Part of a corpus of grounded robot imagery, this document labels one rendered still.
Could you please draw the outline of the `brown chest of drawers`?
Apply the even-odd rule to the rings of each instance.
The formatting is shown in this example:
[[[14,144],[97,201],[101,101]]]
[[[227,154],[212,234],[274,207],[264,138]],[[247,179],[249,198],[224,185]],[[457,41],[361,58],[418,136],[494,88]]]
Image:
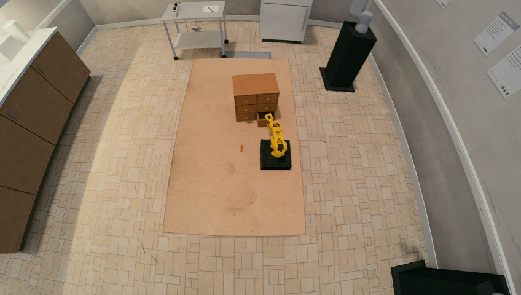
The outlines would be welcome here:
[[[244,74],[244,75],[236,75],[232,76],[233,80],[233,94],[234,94],[234,102],[236,96],[245,96],[245,95],[256,95],[256,113],[257,113],[257,95],[260,94],[269,94],[269,93],[278,93],[278,98],[276,103],[276,109],[278,105],[278,99],[280,95],[280,90],[278,87],[278,83],[276,80],[275,73],[262,73],[262,74]],[[276,113],[275,109],[275,113]],[[255,113],[255,112],[250,112]],[[256,119],[255,113],[255,120]]]

